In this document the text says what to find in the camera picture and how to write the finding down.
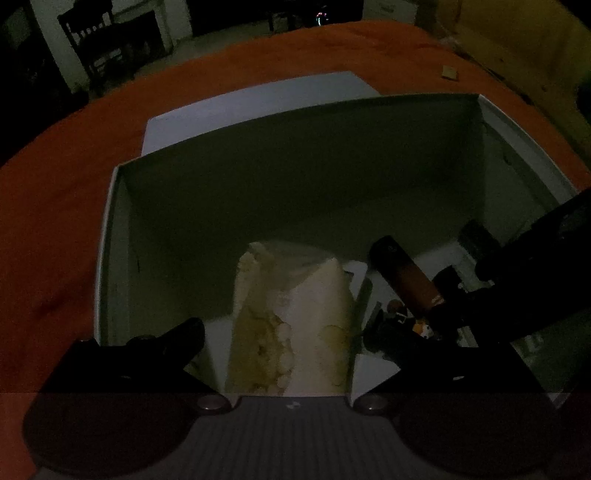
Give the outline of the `beige paper bag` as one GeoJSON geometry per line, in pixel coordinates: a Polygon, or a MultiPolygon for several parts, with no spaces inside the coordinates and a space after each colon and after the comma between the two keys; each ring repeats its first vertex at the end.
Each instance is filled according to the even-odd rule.
{"type": "Polygon", "coordinates": [[[236,267],[225,391],[235,397],[346,395],[354,306],[349,275],[334,254],[250,243],[236,267]]]}

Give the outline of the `small yellow matchbox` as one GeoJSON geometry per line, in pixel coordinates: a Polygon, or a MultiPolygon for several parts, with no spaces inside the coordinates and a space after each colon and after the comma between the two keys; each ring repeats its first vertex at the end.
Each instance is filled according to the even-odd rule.
{"type": "Polygon", "coordinates": [[[457,82],[459,80],[459,73],[456,68],[444,65],[442,67],[441,77],[446,80],[457,82]]]}

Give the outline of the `wooden headboard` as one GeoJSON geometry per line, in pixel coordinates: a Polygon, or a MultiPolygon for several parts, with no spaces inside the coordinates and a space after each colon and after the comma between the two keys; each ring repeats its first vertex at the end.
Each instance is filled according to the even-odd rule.
{"type": "Polygon", "coordinates": [[[558,1],[440,1],[438,25],[463,51],[525,93],[585,156],[579,108],[590,80],[590,30],[558,1]]]}

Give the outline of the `dark wooden chair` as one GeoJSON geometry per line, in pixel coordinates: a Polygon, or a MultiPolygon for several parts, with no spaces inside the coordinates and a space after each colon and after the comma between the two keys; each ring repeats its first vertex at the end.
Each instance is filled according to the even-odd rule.
{"type": "Polygon", "coordinates": [[[132,79],[172,47],[162,1],[136,1],[117,13],[111,1],[76,1],[57,20],[94,95],[132,79]]]}

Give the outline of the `small toy figurine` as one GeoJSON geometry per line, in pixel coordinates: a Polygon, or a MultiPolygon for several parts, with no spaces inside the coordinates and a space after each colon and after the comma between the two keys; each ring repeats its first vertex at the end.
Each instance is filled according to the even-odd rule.
{"type": "Polygon", "coordinates": [[[378,302],[362,333],[363,346],[368,351],[382,352],[391,358],[413,352],[432,336],[431,327],[398,299],[386,305],[378,302]]]}

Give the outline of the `white side cabinet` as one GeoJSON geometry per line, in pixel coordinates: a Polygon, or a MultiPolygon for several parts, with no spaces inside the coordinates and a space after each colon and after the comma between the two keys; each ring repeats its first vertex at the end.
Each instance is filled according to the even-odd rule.
{"type": "Polygon", "coordinates": [[[418,4],[407,0],[365,0],[363,20],[394,20],[414,25],[418,4]]]}

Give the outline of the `white power adapter block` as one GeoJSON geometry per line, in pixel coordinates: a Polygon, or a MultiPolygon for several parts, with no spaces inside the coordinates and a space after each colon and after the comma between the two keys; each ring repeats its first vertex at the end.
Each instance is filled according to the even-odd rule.
{"type": "Polygon", "coordinates": [[[357,300],[366,280],[368,266],[365,262],[348,260],[342,263],[342,270],[349,279],[349,292],[351,292],[353,299],[357,300]]]}

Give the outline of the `white cardboard box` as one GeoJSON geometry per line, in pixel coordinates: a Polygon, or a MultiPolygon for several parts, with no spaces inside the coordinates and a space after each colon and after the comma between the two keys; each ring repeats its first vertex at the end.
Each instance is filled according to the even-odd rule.
{"type": "Polygon", "coordinates": [[[477,220],[500,242],[579,192],[556,160],[477,94],[413,94],[290,108],[191,137],[114,169],[94,336],[122,345],[204,319],[205,372],[224,383],[238,259],[293,242],[348,262],[394,239],[433,277],[458,269],[477,220]]]}

